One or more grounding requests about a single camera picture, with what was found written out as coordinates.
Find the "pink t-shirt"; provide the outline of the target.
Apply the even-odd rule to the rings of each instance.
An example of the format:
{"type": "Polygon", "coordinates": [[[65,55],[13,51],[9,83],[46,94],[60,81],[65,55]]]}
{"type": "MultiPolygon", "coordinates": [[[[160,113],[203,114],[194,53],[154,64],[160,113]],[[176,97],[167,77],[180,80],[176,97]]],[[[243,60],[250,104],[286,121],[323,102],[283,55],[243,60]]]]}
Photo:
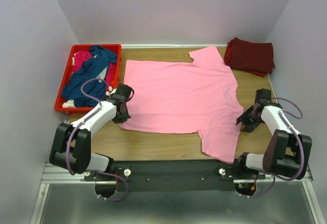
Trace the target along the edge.
{"type": "Polygon", "coordinates": [[[243,107],[238,83],[216,47],[189,53],[192,62],[126,62],[124,83],[134,90],[121,127],[149,133],[198,133],[201,150],[232,163],[243,107]]]}

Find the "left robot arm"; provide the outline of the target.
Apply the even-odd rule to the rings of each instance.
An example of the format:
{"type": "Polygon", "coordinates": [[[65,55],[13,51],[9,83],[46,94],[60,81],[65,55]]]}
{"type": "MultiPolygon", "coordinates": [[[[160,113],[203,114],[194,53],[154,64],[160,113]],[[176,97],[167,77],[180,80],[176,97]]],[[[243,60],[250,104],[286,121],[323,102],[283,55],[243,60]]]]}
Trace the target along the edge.
{"type": "Polygon", "coordinates": [[[109,180],[114,173],[114,160],[108,156],[91,152],[92,136],[108,121],[115,124],[126,122],[130,115],[127,102],[134,90],[119,84],[116,91],[99,101],[98,104],[81,119],[58,125],[50,152],[49,162],[66,169],[70,174],[96,172],[103,181],[109,180]]]}

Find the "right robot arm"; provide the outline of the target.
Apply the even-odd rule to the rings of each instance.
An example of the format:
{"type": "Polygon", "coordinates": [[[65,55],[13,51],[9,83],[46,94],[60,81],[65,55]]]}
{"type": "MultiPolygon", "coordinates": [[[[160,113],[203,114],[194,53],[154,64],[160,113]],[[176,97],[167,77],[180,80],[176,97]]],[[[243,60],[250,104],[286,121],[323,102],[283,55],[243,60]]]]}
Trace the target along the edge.
{"type": "Polygon", "coordinates": [[[236,119],[242,132],[253,132],[260,124],[266,124],[272,134],[268,147],[263,154],[245,152],[238,158],[235,173],[246,179],[253,172],[272,174],[284,181],[300,180],[307,170],[312,147],[312,139],[301,134],[287,119],[286,114],[296,119],[299,116],[285,111],[271,90],[259,89],[255,92],[254,105],[236,119]]]}

